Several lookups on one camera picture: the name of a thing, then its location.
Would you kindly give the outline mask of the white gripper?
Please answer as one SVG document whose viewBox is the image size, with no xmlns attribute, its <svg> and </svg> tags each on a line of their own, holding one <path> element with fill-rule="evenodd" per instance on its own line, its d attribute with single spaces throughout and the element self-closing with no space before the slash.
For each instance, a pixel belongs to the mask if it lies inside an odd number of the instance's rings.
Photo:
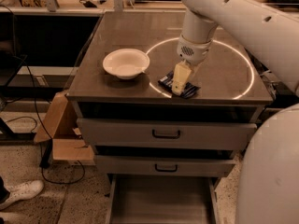
<svg viewBox="0 0 299 224">
<path fill-rule="evenodd" d="M 175 65 L 172 92 L 180 96 L 186 86 L 186 83 L 192 73 L 190 64 L 197 65 L 201 63 L 207 56 L 211 46 L 211 41 L 206 43 L 194 43 L 186 40 L 183 35 L 178 39 L 177 54 L 181 62 Z"/>
</svg>

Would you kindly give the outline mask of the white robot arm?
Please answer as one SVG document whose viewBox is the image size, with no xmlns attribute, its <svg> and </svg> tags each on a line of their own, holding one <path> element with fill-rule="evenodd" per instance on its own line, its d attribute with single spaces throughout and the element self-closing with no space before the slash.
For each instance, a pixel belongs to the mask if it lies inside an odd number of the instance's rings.
<svg viewBox="0 0 299 224">
<path fill-rule="evenodd" d="M 181 0 L 186 6 L 177 53 L 206 57 L 219 25 L 292 92 L 299 83 L 299 23 L 253 0 Z M 299 224 L 299 108 L 270 117 L 252 136 L 239 177 L 235 224 Z"/>
</svg>

